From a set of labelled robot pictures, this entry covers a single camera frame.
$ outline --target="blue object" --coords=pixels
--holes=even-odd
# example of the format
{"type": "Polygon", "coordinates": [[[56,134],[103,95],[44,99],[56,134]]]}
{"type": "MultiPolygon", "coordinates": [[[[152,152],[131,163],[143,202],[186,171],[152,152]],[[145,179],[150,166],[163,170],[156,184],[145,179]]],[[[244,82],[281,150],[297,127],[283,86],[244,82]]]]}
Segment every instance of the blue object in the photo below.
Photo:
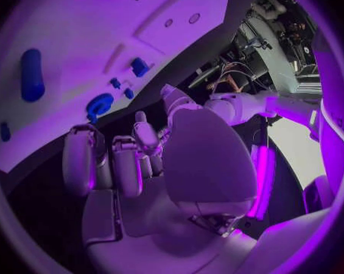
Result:
{"type": "Polygon", "coordinates": [[[35,102],[45,93],[41,71],[41,53],[29,49],[21,57],[21,94],[26,102],[35,102]]]}
{"type": "Polygon", "coordinates": [[[10,130],[6,122],[1,123],[1,138],[4,142],[9,141],[10,139],[10,130]]]}
{"type": "Polygon", "coordinates": [[[114,88],[120,89],[121,83],[117,80],[117,78],[112,78],[110,83],[113,85],[114,88]]]}
{"type": "Polygon", "coordinates": [[[106,113],[113,103],[113,96],[109,93],[103,93],[95,97],[86,106],[86,111],[88,113],[87,118],[92,124],[97,122],[97,115],[106,113]]]}
{"type": "Polygon", "coordinates": [[[133,92],[130,88],[126,88],[125,91],[124,91],[124,94],[126,95],[126,97],[128,99],[133,99],[133,92]]]}
{"type": "Polygon", "coordinates": [[[131,63],[132,71],[135,73],[137,77],[142,77],[147,71],[149,71],[149,67],[147,64],[142,61],[140,58],[136,58],[131,63]]]}

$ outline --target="circular hole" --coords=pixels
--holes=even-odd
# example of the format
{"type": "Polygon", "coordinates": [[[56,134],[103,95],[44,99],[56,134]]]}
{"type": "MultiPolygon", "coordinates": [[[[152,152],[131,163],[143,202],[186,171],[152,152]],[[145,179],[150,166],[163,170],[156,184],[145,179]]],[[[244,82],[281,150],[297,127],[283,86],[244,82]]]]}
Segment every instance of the circular hole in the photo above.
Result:
{"type": "Polygon", "coordinates": [[[201,17],[201,14],[195,13],[189,18],[189,23],[194,24],[196,23],[201,17]]]}
{"type": "Polygon", "coordinates": [[[165,25],[165,27],[170,27],[172,25],[172,23],[173,23],[173,20],[168,19],[164,25],[165,25]]]}

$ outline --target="purple light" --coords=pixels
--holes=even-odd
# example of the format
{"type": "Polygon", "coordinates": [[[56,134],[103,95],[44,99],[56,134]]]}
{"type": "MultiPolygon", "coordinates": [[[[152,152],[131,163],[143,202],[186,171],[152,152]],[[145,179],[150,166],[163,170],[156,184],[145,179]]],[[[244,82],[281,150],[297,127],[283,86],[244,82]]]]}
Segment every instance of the purple light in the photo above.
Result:
{"type": "Polygon", "coordinates": [[[262,220],[268,208],[270,193],[275,174],[275,152],[267,146],[258,148],[257,170],[257,198],[248,212],[248,217],[262,220]]]}

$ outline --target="blue plastic part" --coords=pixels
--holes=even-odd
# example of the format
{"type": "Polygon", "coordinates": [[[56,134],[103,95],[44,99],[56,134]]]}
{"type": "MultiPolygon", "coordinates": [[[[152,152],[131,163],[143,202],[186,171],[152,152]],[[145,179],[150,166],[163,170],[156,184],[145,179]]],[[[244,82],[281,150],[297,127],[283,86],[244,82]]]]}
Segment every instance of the blue plastic part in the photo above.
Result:
{"type": "Polygon", "coordinates": [[[113,85],[114,88],[120,89],[121,83],[117,80],[117,78],[112,78],[110,83],[113,85]]]}
{"type": "Polygon", "coordinates": [[[124,91],[124,94],[126,95],[128,99],[133,99],[134,97],[133,92],[130,88],[126,88],[124,91]]]}
{"type": "Polygon", "coordinates": [[[135,73],[137,77],[142,77],[144,74],[149,71],[149,67],[147,64],[142,61],[140,58],[136,58],[131,63],[132,71],[135,73]]]}
{"type": "Polygon", "coordinates": [[[21,95],[26,102],[35,102],[45,93],[41,71],[41,53],[29,49],[21,57],[21,95]]]}
{"type": "Polygon", "coordinates": [[[91,100],[86,106],[87,118],[92,124],[97,122],[97,116],[106,113],[113,103],[113,96],[109,93],[103,93],[91,100]]]}
{"type": "Polygon", "coordinates": [[[2,141],[7,142],[10,140],[10,130],[6,122],[1,123],[1,138],[2,141]]]}

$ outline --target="blue knob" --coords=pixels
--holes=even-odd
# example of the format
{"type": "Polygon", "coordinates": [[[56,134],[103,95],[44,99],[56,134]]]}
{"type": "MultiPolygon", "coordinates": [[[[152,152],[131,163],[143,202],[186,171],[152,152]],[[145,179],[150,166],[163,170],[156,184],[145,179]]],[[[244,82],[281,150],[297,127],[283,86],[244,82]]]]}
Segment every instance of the blue knob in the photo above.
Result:
{"type": "Polygon", "coordinates": [[[147,71],[149,71],[149,67],[147,64],[142,61],[140,58],[136,58],[131,63],[132,71],[135,73],[137,77],[142,77],[147,71]]]}
{"type": "Polygon", "coordinates": [[[35,102],[45,93],[41,70],[41,53],[29,49],[21,57],[21,95],[26,102],[35,102]]]}
{"type": "Polygon", "coordinates": [[[130,88],[126,88],[125,91],[124,91],[124,94],[126,95],[126,97],[128,99],[133,99],[133,92],[130,88]]]}
{"type": "Polygon", "coordinates": [[[117,80],[117,78],[112,78],[110,83],[113,85],[114,88],[120,89],[121,83],[117,80]]]}
{"type": "Polygon", "coordinates": [[[97,115],[106,113],[113,103],[113,96],[109,93],[103,93],[91,100],[86,106],[87,118],[92,124],[97,122],[97,115]]]}
{"type": "Polygon", "coordinates": [[[2,141],[7,142],[10,139],[10,130],[6,122],[1,123],[1,138],[2,141]]]}

